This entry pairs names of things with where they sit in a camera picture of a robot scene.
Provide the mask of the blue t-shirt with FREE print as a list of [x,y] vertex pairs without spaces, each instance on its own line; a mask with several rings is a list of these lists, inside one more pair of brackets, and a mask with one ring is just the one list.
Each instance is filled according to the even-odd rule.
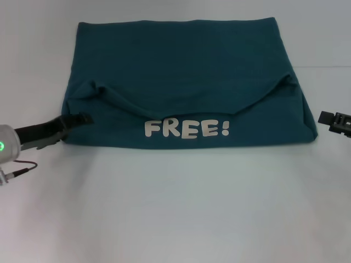
[[310,143],[315,120],[274,18],[77,26],[66,143],[152,150]]

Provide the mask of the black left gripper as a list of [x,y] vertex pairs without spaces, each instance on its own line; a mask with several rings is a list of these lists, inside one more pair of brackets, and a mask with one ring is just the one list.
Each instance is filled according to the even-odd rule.
[[20,140],[21,150],[31,148],[41,150],[47,146],[67,138],[69,128],[93,124],[92,117],[80,112],[78,114],[61,115],[49,122],[17,128],[15,132]]

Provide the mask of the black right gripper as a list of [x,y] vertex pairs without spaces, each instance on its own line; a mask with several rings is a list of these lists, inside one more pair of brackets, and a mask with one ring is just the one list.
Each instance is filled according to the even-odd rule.
[[351,138],[351,116],[336,112],[335,116],[331,112],[321,111],[318,123],[329,125],[329,131]]

